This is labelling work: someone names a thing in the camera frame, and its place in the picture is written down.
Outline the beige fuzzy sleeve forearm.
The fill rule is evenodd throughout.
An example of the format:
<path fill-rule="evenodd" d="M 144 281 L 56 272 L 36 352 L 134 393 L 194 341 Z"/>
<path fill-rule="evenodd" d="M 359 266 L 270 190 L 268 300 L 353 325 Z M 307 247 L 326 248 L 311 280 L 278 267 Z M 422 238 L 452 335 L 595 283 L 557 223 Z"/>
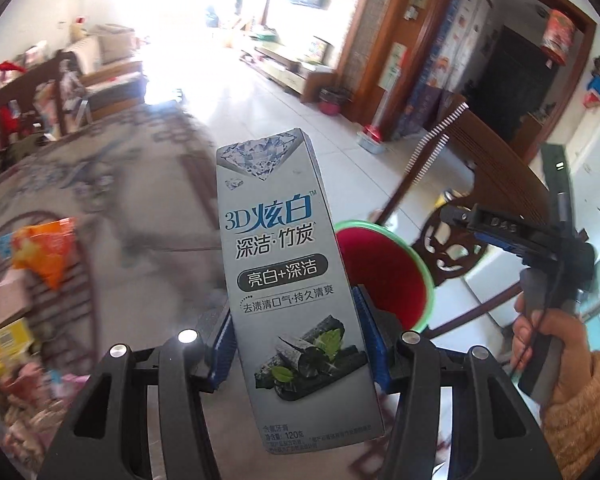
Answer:
<path fill-rule="evenodd" d="M 592 353 L 592 377 L 573 399 L 542 415 L 542 430 L 562 478 L 600 473 L 600 352 Z"/>

